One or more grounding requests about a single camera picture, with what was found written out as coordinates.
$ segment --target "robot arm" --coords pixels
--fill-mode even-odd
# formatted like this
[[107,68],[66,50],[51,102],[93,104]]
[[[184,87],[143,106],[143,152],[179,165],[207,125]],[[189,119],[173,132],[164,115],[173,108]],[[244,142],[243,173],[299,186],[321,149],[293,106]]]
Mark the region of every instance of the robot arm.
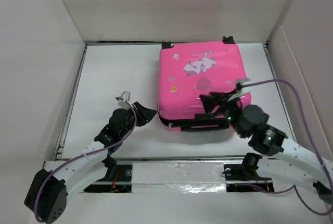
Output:
[[[224,115],[241,138],[251,138],[248,145],[261,155],[248,153],[242,163],[244,174],[275,178],[315,192],[326,203],[333,205],[330,184],[323,166],[314,153],[289,139],[285,133],[267,124],[269,115],[257,105],[242,108],[239,97],[249,93],[240,80],[229,93],[211,92],[200,95],[206,117]],[[323,158],[332,178],[332,162]]]
[[79,156],[54,171],[42,169],[35,175],[24,204],[35,213],[37,221],[53,223],[74,195],[94,181],[113,176],[117,162],[110,155],[122,145],[135,126],[144,126],[157,113],[138,102],[133,106],[125,102],[122,106],[129,107],[116,109],[109,123]]

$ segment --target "pink suitcase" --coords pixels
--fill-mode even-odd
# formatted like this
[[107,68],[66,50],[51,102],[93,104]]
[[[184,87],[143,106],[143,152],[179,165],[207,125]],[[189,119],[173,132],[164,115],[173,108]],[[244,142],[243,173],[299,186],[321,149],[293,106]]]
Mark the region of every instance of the pink suitcase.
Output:
[[[199,98],[209,92],[230,92],[245,78],[238,46],[232,36],[222,41],[171,45],[162,42],[158,81],[158,113],[170,130],[209,131],[229,128],[223,116],[206,119]],[[240,98],[243,107],[251,95]]]

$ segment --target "orange wire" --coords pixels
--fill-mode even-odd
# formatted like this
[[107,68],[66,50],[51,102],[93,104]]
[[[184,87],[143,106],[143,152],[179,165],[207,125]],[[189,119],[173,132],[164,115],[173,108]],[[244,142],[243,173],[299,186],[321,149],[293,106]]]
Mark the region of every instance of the orange wire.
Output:
[[270,187],[268,186],[267,179],[266,179],[266,178],[264,178],[264,180],[265,180],[265,182],[266,182],[267,192],[269,192],[269,191],[270,191]]
[[117,178],[118,178],[118,174],[119,174],[119,171],[117,171],[117,173],[116,173],[116,177],[115,177],[114,180],[112,181],[112,187],[111,187],[111,191],[110,191],[110,192],[112,192],[112,190],[116,187],[116,186],[115,186],[115,182],[116,182],[116,180],[117,180]]

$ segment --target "cartoon cat print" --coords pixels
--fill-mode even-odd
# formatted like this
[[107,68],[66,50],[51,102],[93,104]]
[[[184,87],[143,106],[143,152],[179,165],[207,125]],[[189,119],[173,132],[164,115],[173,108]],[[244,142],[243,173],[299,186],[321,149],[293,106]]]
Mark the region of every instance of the cartoon cat print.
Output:
[[188,76],[194,76],[196,74],[200,74],[202,72],[206,72],[207,69],[214,67],[216,64],[215,59],[203,57],[197,61],[190,61],[185,67]]

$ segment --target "suitcase handle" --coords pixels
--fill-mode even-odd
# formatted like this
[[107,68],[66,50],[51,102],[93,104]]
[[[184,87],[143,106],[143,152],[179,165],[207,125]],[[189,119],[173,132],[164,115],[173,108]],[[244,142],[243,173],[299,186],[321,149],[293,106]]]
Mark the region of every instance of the suitcase handle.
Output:
[[218,125],[214,127],[181,127],[181,131],[183,132],[205,132],[205,131],[213,131],[213,130],[223,130],[228,129],[229,124],[227,125]]

